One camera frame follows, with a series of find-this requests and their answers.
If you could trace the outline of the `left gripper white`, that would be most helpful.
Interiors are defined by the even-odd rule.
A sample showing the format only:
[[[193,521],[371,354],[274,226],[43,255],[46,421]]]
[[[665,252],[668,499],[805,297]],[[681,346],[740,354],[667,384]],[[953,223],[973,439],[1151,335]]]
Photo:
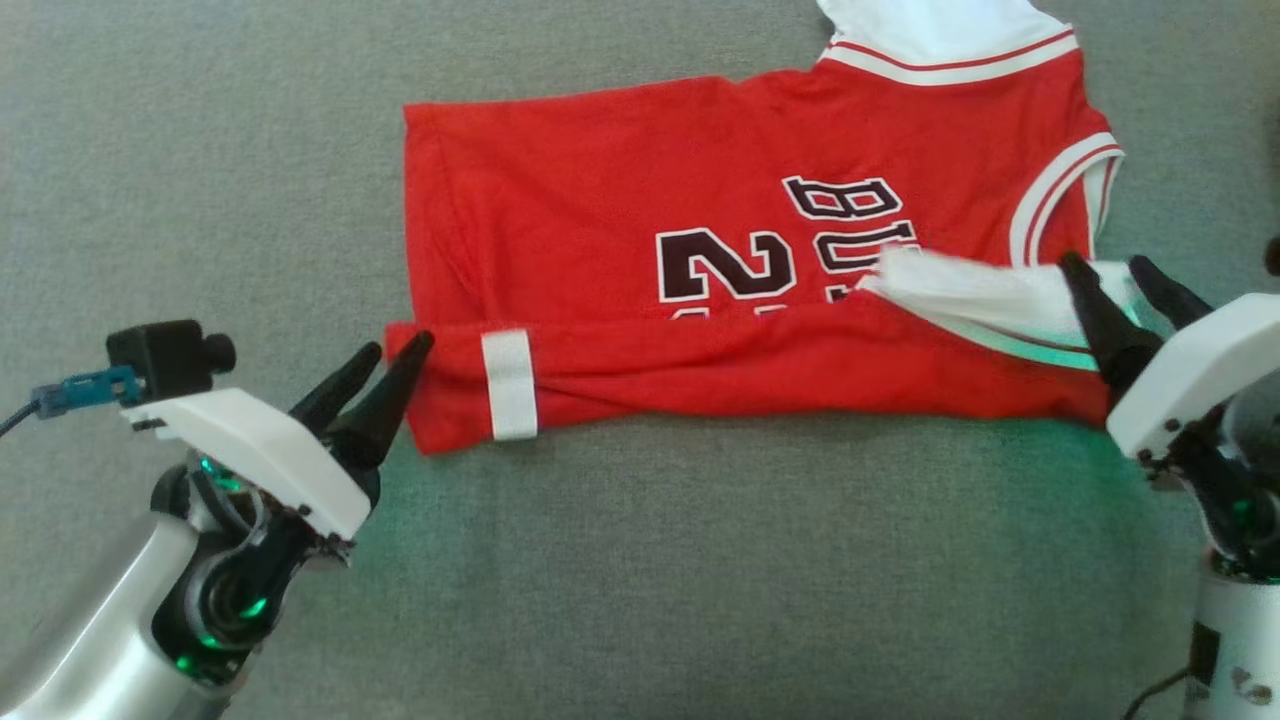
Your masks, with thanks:
[[[120,415],[132,424],[159,420],[157,438],[183,441],[288,509],[308,507],[305,521],[316,534],[352,541],[371,503],[347,471],[375,471],[385,461],[434,343],[426,331],[410,336],[366,389],[383,357],[381,346],[367,342],[288,415],[241,388],[124,407]],[[310,432],[323,436],[334,457]]]

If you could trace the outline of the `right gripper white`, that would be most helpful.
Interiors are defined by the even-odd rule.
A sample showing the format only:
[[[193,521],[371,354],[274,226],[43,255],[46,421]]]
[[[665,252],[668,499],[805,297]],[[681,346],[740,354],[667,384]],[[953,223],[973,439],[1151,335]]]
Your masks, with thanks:
[[[1129,272],[1149,306],[1176,332],[1165,342],[1133,322],[1105,292],[1079,254],[1059,260],[1087,347],[1108,389],[1120,398],[1106,429],[1120,452],[1169,456],[1193,421],[1280,372],[1280,293],[1245,293],[1213,310],[1146,255]]]

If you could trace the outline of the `red basketball jersey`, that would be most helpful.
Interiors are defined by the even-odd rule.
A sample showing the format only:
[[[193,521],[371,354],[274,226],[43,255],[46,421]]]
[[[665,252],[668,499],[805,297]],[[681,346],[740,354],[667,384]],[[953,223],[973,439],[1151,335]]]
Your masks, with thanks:
[[[1105,420],[1056,264],[1093,258],[1124,151],[1074,28],[817,1],[806,69],[404,106],[387,338],[435,340],[421,454],[637,414]]]

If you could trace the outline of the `grey fabric sofa seat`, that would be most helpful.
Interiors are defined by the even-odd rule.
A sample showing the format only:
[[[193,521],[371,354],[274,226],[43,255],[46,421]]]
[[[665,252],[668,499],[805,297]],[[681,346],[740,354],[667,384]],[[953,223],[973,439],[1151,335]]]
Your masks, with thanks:
[[[0,420],[195,318],[289,407],[410,316],[401,108],[809,67],[815,0],[0,0]],[[631,416],[422,457],[230,720],[1119,720],[1204,536],[1059,421]]]

